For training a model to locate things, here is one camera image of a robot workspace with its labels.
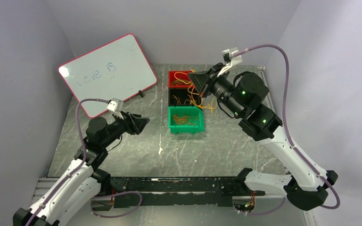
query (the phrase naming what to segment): white wall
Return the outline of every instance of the white wall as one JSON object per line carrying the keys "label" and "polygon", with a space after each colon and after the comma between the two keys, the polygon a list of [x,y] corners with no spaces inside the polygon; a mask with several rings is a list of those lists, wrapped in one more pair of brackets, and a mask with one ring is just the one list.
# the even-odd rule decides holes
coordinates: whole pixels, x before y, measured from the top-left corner
{"label": "white wall", "polygon": [[[279,45],[291,63],[292,136],[318,164],[339,174],[341,207],[315,209],[318,225],[362,225],[362,0],[302,0]],[[277,113],[284,70],[274,52],[266,78]],[[327,204],[334,202],[330,194]]]}
{"label": "white wall", "polygon": [[50,164],[71,97],[57,66],[72,57],[43,0],[0,0],[0,226]]}
{"label": "white wall", "polygon": [[[216,64],[221,51],[277,43],[300,0],[46,0],[76,55],[134,33],[151,63]],[[265,65],[271,50],[250,54]]]}

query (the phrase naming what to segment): tabletop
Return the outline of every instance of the tabletop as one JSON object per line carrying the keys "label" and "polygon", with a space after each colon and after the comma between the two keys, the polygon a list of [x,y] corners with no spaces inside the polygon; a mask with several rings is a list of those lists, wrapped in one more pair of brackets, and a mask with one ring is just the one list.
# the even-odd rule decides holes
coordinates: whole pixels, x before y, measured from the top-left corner
{"label": "tabletop", "polygon": [[[205,132],[196,134],[172,134],[168,128],[168,72],[193,69],[203,71],[210,65],[152,65],[158,83],[144,91],[144,97],[136,96],[126,101],[123,111],[141,114],[150,122],[140,135],[125,134],[121,144],[111,150],[100,168],[113,177],[195,177],[235,176],[243,168],[260,172],[285,174],[282,163],[265,147],[246,135],[238,126],[240,120],[230,119],[219,108],[211,113],[204,109]],[[236,66],[228,79],[244,71],[259,74],[265,81],[264,73],[256,67]],[[213,96],[204,100],[209,103]],[[80,147],[75,125],[73,97],[65,123],[48,172],[48,177],[59,177],[66,170]],[[268,96],[264,104],[272,108]],[[110,113],[102,117],[108,123],[114,118]],[[88,118],[79,112],[80,125],[85,136]],[[117,141],[108,147],[115,146]]]}

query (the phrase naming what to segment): purple cable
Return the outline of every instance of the purple cable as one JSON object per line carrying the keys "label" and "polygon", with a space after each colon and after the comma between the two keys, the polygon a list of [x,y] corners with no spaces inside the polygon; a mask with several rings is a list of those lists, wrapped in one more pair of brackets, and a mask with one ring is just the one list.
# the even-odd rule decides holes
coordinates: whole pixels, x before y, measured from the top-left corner
{"label": "purple cable", "polygon": [[120,214],[120,215],[116,215],[116,216],[105,216],[105,215],[97,214],[97,213],[93,210],[93,208],[92,208],[92,202],[91,202],[90,207],[91,207],[91,212],[92,212],[92,214],[95,215],[95,216],[97,216],[97,217],[100,217],[100,218],[119,218],[119,217],[124,217],[124,216],[126,216],[126,215],[129,215],[129,214],[133,213],[134,211],[136,211],[136,210],[141,206],[141,203],[142,203],[142,195],[141,195],[141,193],[139,193],[139,192],[137,192],[137,191],[128,191],[128,192],[121,192],[121,193],[111,194],[111,195],[106,195],[106,196],[93,197],[93,198],[91,198],[91,200],[111,198],[111,197],[116,197],[116,196],[125,195],[125,194],[137,194],[137,195],[140,197],[140,202],[138,203],[138,205],[137,205],[134,209],[132,209],[132,210],[126,212],[126,213],[123,213],[123,214]]}
{"label": "purple cable", "polygon": [[[288,57],[287,54],[285,53],[285,51],[283,49],[281,49],[281,47],[276,46],[276,45],[272,45],[272,44],[263,44],[263,45],[258,45],[258,46],[253,46],[252,48],[246,48],[244,50],[238,51],[235,54],[232,54],[232,57],[237,57],[240,56],[248,51],[252,51],[258,48],[264,48],[264,47],[270,47],[270,48],[275,48],[276,50],[278,50],[285,59],[285,68],[286,68],[286,74],[285,74],[285,86],[284,86],[284,96],[283,96],[283,101],[282,101],[282,120],[284,122],[284,126],[285,126],[285,133],[287,135],[287,139],[288,142],[291,144],[292,147],[295,146],[295,144],[292,142],[292,138],[291,135],[289,134],[289,130],[288,130],[288,125],[287,125],[287,117],[286,117],[286,105],[287,105],[287,92],[288,92],[288,82],[289,82],[289,61],[288,61]],[[293,150],[299,155],[300,158],[303,159],[303,161],[317,174],[317,176],[320,175],[320,172],[315,168],[315,166],[312,165],[312,163],[300,152],[299,149],[297,149],[296,147],[293,148]],[[321,205],[321,207],[324,207],[326,209],[337,209],[340,204],[341,204],[341,200],[339,198],[338,193],[335,191],[334,187],[326,180],[325,177],[320,176],[320,178],[324,181],[324,183],[330,188],[330,190],[332,191],[332,193],[335,196],[335,199],[337,200],[337,203],[335,204],[335,206],[326,206],[326,205]]]}
{"label": "purple cable", "polygon": [[267,211],[267,212],[262,212],[262,213],[247,213],[247,215],[250,215],[250,216],[261,216],[261,215],[270,214],[270,213],[272,213],[272,212],[275,212],[275,211],[279,210],[279,209],[281,208],[281,206],[284,205],[285,200],[286,200],[286,198],[284,197],[284,198],[282,199],[281,203],[280,203],[276,208],[274,208],[274,209],[272,209],[272,210],[269,210],[269,211]]}
{"label": "purple cable", "polygon": [[[83,156],[82,156],[82,162],[80,163],[80,165],[78,165],[76,168],[74,168],[74,170],[72,170],[70,172],[70,177],[71,175],[73,175],[77,170],[79,170],[82,165],[85,163],[85,161],[87,160],[87,147],[85,146],[84,143],[84,139],[82,138],[82,132],[81,132],[81,126],[80,126],[80,120],[78,117],[78,110],[80,109],[80,106],[82,103],[86,102],[86,101],[98,101],[98,102],[103,102],[103,103],[109,103],[110,101],[104,100],[104,99],[84,99],[81,100],[80,102],[78,102],[77,106],[75,107],[75,123],[77,124],[77,129],[78,129],[78,136],[80,137],[80,141],[81,141],[81,146],[82,146],[82,151],[83,151]],[[51,199],[52,197],[56,194],[56,192],[58,192],[58,190],[63,186],[63,184],[70,178],[69,176],[64,177],[52,190],[52,192],[46,197],[46,199],[42,202],[42,206],[45,206]],[[34,220],[35,216],[37,216],[37,214],[42,210],[42,206],[39,206],[37,208],[37,210],[31,215],[30,219],[28,219],[27,223],[25,224],[25,226],[30,226],[32,220]]]}

